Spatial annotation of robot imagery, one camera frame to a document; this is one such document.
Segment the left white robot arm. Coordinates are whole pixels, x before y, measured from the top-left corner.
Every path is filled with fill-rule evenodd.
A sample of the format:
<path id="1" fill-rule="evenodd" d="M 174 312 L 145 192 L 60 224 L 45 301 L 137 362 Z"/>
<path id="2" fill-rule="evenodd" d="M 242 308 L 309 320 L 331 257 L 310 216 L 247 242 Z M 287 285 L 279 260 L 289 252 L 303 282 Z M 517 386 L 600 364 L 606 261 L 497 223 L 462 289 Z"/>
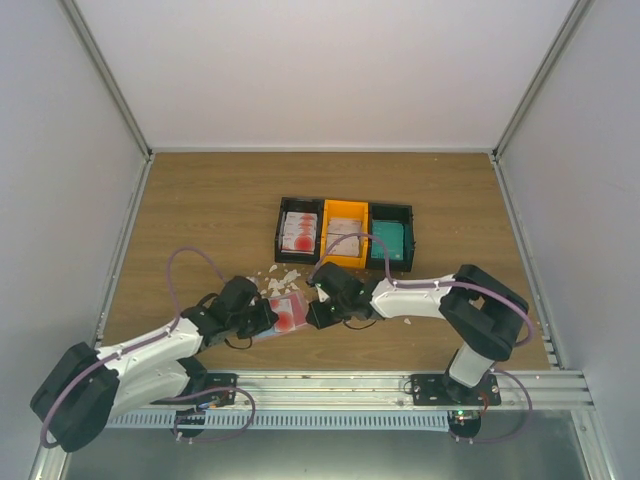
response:
<path id="1" fill-rule="evenodd" d="M 151 404 L 191 404 L 198 411 L 232 401 L 235 387 L 208 382 L 197 354 L 230 337 L 251 340 L 277 320 L 257 286 L 236 276 L 151 332 L 109 347 L 69 347 L 30 401 L 42 422 L 42 447 L 75 452 L 109 420 Z"/>

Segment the pink card holder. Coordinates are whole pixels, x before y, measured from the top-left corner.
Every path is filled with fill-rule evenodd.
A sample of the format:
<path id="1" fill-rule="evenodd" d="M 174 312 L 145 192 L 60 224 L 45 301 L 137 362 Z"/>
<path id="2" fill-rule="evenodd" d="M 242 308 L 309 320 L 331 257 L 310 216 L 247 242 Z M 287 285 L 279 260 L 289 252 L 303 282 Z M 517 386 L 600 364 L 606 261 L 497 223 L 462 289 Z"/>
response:
<path id="1" fill-rule="evenodd" d="M 253 337 L 254 342 L 261 342 L 278 336 L 294 333 L 309 327 L 306 321 L 308 302 L 301 291 L 285 293 L 269 298 L 271 310 L 278 318 L 273 326 Z"/>

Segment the red white credit card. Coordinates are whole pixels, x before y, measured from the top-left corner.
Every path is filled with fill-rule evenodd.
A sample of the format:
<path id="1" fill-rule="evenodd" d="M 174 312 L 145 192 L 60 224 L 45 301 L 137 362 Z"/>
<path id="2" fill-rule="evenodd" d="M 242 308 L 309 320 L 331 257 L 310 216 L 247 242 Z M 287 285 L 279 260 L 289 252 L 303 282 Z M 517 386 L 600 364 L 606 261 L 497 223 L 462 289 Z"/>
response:
<path id="1" fill-rule="evenodd" d="M 270 306 L 277 314 L 277 320 L 273 325 L 275 333 L 288 333 L 295 327 L 292 302 L 288 298 L 271 299 Z"/>

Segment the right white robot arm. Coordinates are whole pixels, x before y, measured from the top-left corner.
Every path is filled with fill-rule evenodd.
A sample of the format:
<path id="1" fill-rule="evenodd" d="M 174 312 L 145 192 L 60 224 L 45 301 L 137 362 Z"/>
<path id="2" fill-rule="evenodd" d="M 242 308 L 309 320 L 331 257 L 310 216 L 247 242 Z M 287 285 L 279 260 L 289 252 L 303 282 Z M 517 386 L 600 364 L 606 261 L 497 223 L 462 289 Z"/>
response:
<path id="1" fill-rule="evenodd" d="M 318 298 L 309 303 L 306 322 L 318 330 L 351 319 L 413 316 L 446 321 L 462 346 L 436 384 L 434 395 L 442 403 L 480 401 L 490 368 L 508 360 L 533 333 L 527 301 L 475 265 L 436 279 L 361 281 L 329 262 L 312 275 L 310 285 Z"/>

